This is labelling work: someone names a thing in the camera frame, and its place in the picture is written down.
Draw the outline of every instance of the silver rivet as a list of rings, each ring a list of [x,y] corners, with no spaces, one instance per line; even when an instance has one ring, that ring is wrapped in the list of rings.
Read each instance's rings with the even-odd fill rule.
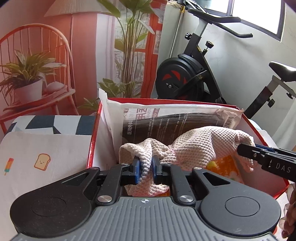
[[[193,201],[193,197],[191,197],[189,195],[183,195],[183,196],[179,197],[179,200],[181,202],[192,202]]]
[[[112,197],[109,195],[102,195],[98,197],[98,201],[99,202],[111,202],[112,201]]]

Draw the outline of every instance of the knit towel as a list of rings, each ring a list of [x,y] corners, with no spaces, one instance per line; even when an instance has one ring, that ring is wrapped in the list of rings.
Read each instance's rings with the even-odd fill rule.
[[[206,126],[182,134],[169,146],[152,138],[139,144],[124,144],[119,149],[119,163],[132,163],[134,156],[137,156],[142,169],[139,184],[127,185],[127,193],[151,197],[169,189],[166,185],[153,183],[151,158],[154,155],[157,155],[160,163],[175,164],[186,171],[191,171],[193,167],[205,168],[210,161],[233,155],[247,172],[253,171],[257,163],[236,152],[241,143],[255,146],[253,137],[241,130]]]

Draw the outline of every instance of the bike seat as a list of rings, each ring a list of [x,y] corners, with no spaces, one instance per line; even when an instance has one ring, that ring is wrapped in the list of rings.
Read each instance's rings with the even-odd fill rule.
[[[271,61],[269,67],[282,79],[284,82],[296,81],[296,68]]]

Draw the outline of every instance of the geometric pattern cushion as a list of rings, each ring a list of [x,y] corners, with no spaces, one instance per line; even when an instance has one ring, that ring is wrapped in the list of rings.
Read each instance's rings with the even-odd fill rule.
[[[34,134],[92,135],[95,116],[24,115],[17,117],[7,130]]]

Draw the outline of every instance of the black flywheel cover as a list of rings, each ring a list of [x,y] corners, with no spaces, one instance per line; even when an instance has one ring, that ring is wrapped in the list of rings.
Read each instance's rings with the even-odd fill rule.
[[[158,98],[200,101],[204,92],[202,81],[199,81],[183,96],[174,97],[174,91],[185,85],[199,70],[198,67],[193,69],[191,65],[180,58],[169,58],[163,61],[158,67],[155,80]]]

